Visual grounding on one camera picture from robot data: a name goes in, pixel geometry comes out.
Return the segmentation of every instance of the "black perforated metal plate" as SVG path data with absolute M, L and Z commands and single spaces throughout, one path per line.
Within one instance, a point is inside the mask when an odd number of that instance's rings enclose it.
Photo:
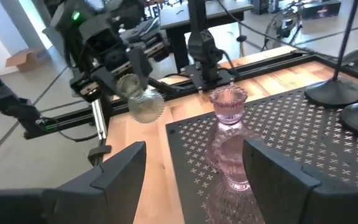
M 311 105 L 303 90 L 246 103 L 244 122 L 283 155 L 358 187 L 358 138 L 342 129 L 341 109 Z M 167 125 L 186 223 L 206 221 L 205 201 L 218 173 L 208 167 L 204 150 L 215 122 L 208 113 Z

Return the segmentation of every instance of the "black bracket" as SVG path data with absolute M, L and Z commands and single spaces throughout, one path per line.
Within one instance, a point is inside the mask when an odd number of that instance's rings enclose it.
M 203 80 L 201 70 L 197 69 L 195 65 L 188 65 L 185 67 L 185 72 L 191 78 L 194 86 L 197 90 L 212 90 L 219 86 L 227 85 L 230 82 L 234 82 L 234 77 L 226 70 L 219 70 L 219 79 L 215 82 L 206 82 Z
M 98 146 L 89 151 L 88 160 L 92 165 L 94 165 L 95 161 L 97 161 L 100 158 L 103 158 L 105 154 L 109 154 L 110 152 L 111 152 L 111 146 Z

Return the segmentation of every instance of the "clear glass cup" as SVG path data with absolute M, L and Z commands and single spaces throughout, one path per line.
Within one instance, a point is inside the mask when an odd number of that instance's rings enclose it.
M 121 77 L 117 89 L 128 98 L 129 113 L 139 123 L 156 121 L 164 110 L 162 95 L 150 89 L 143 90 L 140 80 L 135 74 Z

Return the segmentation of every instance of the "gray floor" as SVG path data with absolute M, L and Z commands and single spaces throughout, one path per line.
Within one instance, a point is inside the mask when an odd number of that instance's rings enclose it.
M 297 44 L 336 55 L 351 2 L 352 0 L 342 0 L 339 17 L 304 22 L 302 34 L 296 40 Z M 247 12 L 244 22 L 264 32 L 271 17 L 272 15 L 256 16 Z M 239 44 L 234 38 L 239 34 L 237 24 L 214 27 L 210 30 L 219 48 L 229 52 L 232 59 L 239 57 Z M 358 48 L 358 13 L 353 30 L 347 51 Z M 245 29 L 243 34 L 248 36 L 250 42 L 245 44 L 246 54 L 258 52 L 263 44 L 263 38 Z M 71 90 L 68 87 L 70 71 L 65 68 L 65 64 L 53 48 L 50 49 L 50 53 L 53 61 L 42 68 L 29 73 L 4 75 L 2 79 L 19 96 L 36 102 L 36 106 L 44 111 L 45 116 L 55 116 L 87 107 L 87 104 L 82 102 L 50 110 L 79 100 L 71 97 Z M 153 63 L 153 66 L 154 78 L 175 72 L 172 56 L 162 62 Z M 67 135 L 76 138 L 94 132 L 95 129 L 88 125 L 65 131 Z M 62 138 L 59 134 L 50 134 L 26 141 L 22 135 L 23 129 L 14 119 L 0 114 L 0 188 L 57 187 L 91 168 L 86 156 L 90 149 L 97 146 L 97 139 L 75 143 Z

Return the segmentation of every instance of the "green light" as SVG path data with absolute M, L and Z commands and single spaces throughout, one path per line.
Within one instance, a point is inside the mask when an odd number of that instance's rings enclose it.
M 51 130 L 53 128 L 56 128 L 56 127 L 54 125 L 46 125 L 44 128 L 45 128 L 45 130 L 49 131 L 49 130 Z
M 73 13 L 73 20 L 77 20 L 80 17 L 80 12 Z

